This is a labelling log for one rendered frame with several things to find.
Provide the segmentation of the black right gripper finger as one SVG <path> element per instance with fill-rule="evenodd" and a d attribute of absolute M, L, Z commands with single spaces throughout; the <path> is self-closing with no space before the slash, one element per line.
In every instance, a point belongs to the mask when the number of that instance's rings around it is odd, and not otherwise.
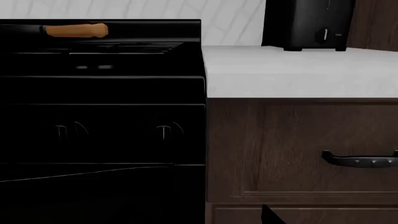
<path fill-rule="evenodd" d="M 262 205 L 261 223 L 262 224 L 286 224 L 267 205 Z"/>

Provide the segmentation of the black stove knob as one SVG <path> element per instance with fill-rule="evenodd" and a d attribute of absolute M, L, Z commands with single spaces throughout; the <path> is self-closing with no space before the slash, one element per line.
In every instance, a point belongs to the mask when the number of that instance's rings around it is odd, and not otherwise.
<path fill-rule="evenodd" d="M 178 142 L 184 138 L 183 128 L 176 122 L 162 123 L 155 127 L 157 139 L 162 142 Z"/>
<path fill-rule="evenodd" d="M 88 139 L 90 133 L 87 128 L 78 121 L 58 124 L 54 126 L 56 137 L 62 143 L 76 143 Z"/>

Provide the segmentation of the black kitchen stove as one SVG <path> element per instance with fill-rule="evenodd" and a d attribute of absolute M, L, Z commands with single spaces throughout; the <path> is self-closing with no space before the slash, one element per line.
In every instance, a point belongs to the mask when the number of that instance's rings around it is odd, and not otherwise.
<path fill-rule="evenodd" d="M 106 24 L 102 38 L 0 37 L 0 224 L 205 224 L 207 83 L 198 19 Z M 59 142 L 55 125 L 90 136 Z M 184 138 L 157 139 L 178 123 Z"/>

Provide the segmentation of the dark wood cabinet drawer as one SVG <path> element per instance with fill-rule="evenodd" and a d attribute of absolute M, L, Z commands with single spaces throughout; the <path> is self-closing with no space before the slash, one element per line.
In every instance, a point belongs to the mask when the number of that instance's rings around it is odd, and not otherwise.
<path fill-rule="evenodd" d="M 210 98 L 211 203 L 398 205 L 398 167 L 329 164 L 398 151 L 398 99 Z"/>

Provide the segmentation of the black toaster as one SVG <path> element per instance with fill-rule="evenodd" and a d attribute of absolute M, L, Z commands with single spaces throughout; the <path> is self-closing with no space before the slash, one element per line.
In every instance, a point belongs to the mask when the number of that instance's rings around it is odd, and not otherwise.
<path fill-rule="evenodd" d="M 346 50 L 356 0 L 266 0 L 262 46 Z"/>

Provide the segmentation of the dark wood tall cabinet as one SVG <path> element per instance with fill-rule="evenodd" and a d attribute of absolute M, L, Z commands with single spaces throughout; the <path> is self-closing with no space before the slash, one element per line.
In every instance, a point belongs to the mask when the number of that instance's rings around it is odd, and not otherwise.
<path fill-rule="evenodd" d="M 347 46 L 398 52 L 398 0 L 356 0 Z"/>

